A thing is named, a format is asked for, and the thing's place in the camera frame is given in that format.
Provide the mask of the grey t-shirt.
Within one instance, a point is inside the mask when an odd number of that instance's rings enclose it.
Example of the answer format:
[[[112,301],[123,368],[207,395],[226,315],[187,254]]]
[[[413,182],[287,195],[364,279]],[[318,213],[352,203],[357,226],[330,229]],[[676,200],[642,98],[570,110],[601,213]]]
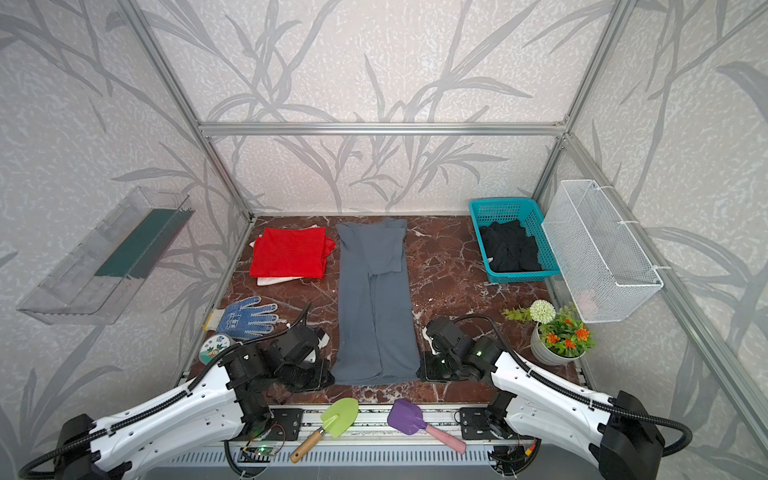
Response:
[[[405,252],[407,221],[345,222],[336,230],[340,276],[335,382],[362,386],[415,380],[420,354]]]

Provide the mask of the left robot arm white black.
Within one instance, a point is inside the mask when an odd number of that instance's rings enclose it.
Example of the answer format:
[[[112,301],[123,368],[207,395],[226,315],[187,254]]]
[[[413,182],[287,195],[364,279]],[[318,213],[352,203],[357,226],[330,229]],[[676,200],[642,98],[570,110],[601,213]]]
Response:
[[[57,479],[133,479],[188,451],[217,441],[260,436],[275,425],[266,393],[293,393],[334,380],[321,351],[329,335],[305,323],[264,340],[236,341],[193,380],[125,412],[62,428],[68,450],[54,461]]]

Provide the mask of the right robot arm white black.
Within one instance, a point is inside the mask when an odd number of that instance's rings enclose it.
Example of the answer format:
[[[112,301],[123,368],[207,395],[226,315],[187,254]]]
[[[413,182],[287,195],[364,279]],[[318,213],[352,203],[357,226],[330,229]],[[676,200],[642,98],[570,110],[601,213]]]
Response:
[[[497,337],[473,339],[457,320],[440,317],[422,330],[427,381],[473,380],[496,388],[483,409],[462,409],[465,439],[549,443],[594,465],[605,479],[653,479],[665,440],[635,397],[573,384],[527,361]]]

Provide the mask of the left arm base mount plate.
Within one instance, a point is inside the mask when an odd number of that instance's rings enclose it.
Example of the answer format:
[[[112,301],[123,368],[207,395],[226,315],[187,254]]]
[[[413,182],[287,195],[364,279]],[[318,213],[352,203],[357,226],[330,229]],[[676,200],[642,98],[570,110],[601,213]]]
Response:
[[[268,420],[247,426],[241,440],[252,441],[296,441],[302,425],[304,410],[301,408],[279,408],[271,411]]]

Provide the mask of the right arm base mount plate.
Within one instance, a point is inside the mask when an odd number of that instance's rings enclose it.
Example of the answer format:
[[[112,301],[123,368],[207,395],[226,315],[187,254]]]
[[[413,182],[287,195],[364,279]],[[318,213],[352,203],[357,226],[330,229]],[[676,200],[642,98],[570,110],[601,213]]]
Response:
[[[509,440],[517,437],[505,418],[495,410],[463,407],[457,412],[463,440]]]

